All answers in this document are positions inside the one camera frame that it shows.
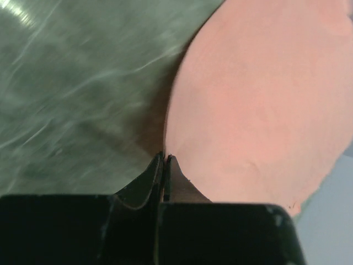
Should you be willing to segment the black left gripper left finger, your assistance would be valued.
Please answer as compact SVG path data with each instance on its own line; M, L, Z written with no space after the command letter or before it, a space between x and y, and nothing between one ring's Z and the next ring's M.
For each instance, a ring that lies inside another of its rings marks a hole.
M159 189L162 174L163 153L159 152L139 176L116 192L115 195L127 207L134 209L144 207L153 194L153 188Z

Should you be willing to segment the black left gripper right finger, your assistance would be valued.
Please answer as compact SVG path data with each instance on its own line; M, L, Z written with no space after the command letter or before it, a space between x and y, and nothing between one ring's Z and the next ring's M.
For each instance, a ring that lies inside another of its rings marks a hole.
M177 158L168 155L164 163L163 201L168 203L211 203L186 178L180 168Z

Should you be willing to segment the pink t shirt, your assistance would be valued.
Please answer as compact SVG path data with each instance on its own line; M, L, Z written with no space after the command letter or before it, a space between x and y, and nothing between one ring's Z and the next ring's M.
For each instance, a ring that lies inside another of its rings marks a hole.
M351 15L351 1L225 1L200 29L164 144L206 198L300 212L352 140Z

